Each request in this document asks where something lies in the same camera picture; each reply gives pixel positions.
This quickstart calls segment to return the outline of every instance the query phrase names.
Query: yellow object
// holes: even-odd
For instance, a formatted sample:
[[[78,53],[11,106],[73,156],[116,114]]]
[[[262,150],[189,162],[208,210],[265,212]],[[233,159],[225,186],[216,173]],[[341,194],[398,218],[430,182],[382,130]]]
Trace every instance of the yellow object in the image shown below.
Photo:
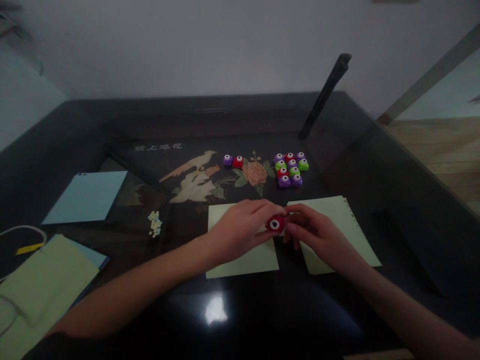
[[[41,248],[43,245],[45,245],[45,243],[41,242],[41,243],[38,243],[38,244],[35,244],[35,245],[21,247],[16,251],[15,255],[30,253],[32,251],[37,250],[38,248]]]
[[[99,269],[63,235],[54,236],[1,285],[17,308],[0,337],[2,359],[20,360],[67,312]]]
[[[343,196],[333,196],[311,200],[290,201],[288,203],[288,205],[295,204],[304,204],[320,214],[328,216],[370,266],[376,267],[382,265],[355,219],[346,198]],[[303,242],[300,242],[300,245],[306,267],[310,274],[319,275],[334,272],[330,266],[320,260],[308,245]]]
[[[220,220],[232,204],[211,205],[208,207],[208,231]],[[273,239],[254,247],[238,259],[227,262],[206,272],[207,279],[223,278],[227,276],[261,273],[279,269],[277,254]]]

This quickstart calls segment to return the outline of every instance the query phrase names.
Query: left hand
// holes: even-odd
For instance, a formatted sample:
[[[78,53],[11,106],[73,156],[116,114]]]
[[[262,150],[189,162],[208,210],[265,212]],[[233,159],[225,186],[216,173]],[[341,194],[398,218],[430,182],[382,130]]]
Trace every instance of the left hand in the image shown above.
[[[227,210],[221,219],[202,236],[211,251],[212,265],[231,262],[257,245],[277,236],[274,231],[258,232],[274,215],[287,215],[279,205],[262,200],[243,200]]]

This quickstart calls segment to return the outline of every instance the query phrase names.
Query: green folder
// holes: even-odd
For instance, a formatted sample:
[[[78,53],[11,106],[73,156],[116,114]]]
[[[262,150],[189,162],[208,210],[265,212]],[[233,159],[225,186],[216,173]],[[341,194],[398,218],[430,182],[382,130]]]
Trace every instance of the green folder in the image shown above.
[[[18,312],[0,337],[0,359],[20,360],[67,312],[99,269],[63,235],[52,238],[0,285]]]

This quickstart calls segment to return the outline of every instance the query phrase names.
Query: light blue paper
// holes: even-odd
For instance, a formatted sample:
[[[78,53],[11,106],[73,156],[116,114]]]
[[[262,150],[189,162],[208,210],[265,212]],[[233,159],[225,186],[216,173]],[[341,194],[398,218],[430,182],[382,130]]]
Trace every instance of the light blue paper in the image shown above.
[[[92,250],[89,247],[86,247],[82,244],[79,244],[76,241],[72,241],[71,243],[73,245],[75,245],[86,256],[86,258],[88,260],[90,260],[99,269],[102,266],[102,264],[104,263],[105,259],[107,258],[107,256],[105,256],[105,255],[103,255],[103,254],[101,254],[101,253],[99,253],[95,250]]]
[[[77,174],[42,224],[105,220],[127,171]]]

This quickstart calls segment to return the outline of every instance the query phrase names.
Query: wooden floor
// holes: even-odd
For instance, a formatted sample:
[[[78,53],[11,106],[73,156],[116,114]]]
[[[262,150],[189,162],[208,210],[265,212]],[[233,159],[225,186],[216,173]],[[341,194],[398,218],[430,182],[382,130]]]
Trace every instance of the wooden floor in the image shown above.
[[[397,120],[385,129],[480,216],[480,117]]]

